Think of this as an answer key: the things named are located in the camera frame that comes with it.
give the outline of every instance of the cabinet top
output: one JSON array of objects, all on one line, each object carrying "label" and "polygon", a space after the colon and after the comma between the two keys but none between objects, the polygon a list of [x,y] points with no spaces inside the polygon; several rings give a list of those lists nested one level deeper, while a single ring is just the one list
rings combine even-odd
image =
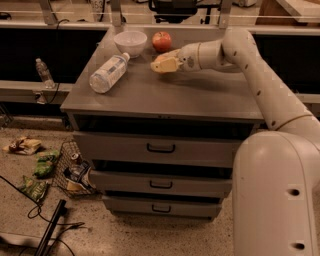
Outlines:
[{"label": "cabinet top", "polygon": [[[110,91],[98,94],[90,87],[89,77],[112,55],[120,54],[113,37],[126,29],[145,32],[148,36],[146,47],[139,57],[129,61],[127,72]],[[165,30],[172,37],[172,49],[219,39],[224,33],[214,28],[167,27]],[[90,115],[261,122],[260,110],[242,73],[214,70],[154,73],[150,63],[158,53],[152,47],[151,38],[157,31],[159,28],[152,26],[111,27],[61,109]]]}]

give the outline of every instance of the plastic bottle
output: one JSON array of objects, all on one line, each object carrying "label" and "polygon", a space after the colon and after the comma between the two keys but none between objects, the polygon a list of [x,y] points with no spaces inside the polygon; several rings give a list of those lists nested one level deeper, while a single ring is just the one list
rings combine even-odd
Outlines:
[{"label": "plastic bottle", "polygon": [[36,59],[36,69],[42,82],[45,84],[47,89],[53,89],[56,85],[52,79],[50,70],[48,69],[46,63],[44,63],[40,58]]},{"label": "plastic bottle", "polygon": [[130,59],[128,53],[112,56],[89,79],[90,86],[97,93],[106,93],[127,71]]}]

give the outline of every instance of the drawer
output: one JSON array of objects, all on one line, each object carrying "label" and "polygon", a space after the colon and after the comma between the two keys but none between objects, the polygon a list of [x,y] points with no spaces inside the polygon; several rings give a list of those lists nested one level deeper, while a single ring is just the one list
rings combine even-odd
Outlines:
[{"label": "drawer", "polygon": [[216,198],[227,197],[232,186],[230,179],[108,171],[91,171],[90,182],[102,192],[127,191]]},{"label": "drawer", "polygon": [[168,216],[215,218],[221,205],[174,200],[151,200],[134,197],[103,196],[105,207],[111,212],[145,213]]},{"label": "drawer", "polygon": [[129,161],[231,168],[240,141],[211,138],[74,132],[83,157],[95,161]]}]

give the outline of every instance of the floor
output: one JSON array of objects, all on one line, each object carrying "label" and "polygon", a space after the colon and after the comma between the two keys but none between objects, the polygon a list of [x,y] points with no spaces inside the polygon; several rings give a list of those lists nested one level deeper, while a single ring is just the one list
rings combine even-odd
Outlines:
[{"label": "floor", "polygon": [[[0,130],[0,147],[9,145],[23,135],[41,140],[41,145],[47,149],[59,149],[63,143],[72,140],[72,132],[66,131],[60,120],[16,117],[9,127]],[[36,166],[34,155],[15,155],[1,151],[0,159],[0,175],[13,185],[20,186],[23,175],[32,177]],[[55,184],[52,178],[46,180],[49,184]],[[3,180],[0,180],[0,188],[0,232],[42,237],[47,223],[40,217],[27,217],[34,204]],[[77,256],[233,255],[231,195],[223,202],[221,213],[213,221],[112,215],[105,209],[100,197],[71,199],[55,185],[48,190],[42,215],[50,219],[60,199],[67,201],[68,212],[59,222],[85,222],[84,228],[69,230],[60,237]],[[62,229],[58,226],[53,237]],[[34,253],[33,249],[0,245],[0,255]],[[72,254],[66,245],[57,243],[52,255]]]}]

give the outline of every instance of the red apple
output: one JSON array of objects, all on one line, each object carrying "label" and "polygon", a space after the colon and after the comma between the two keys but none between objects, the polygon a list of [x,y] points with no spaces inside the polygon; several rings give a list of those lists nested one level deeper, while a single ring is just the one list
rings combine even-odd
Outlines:
[{"label": "red apple", "polygon": [[171,48],[171,36],[168,32],[160,31],[153,35],[152,45],[157,52],[167,52]]}]

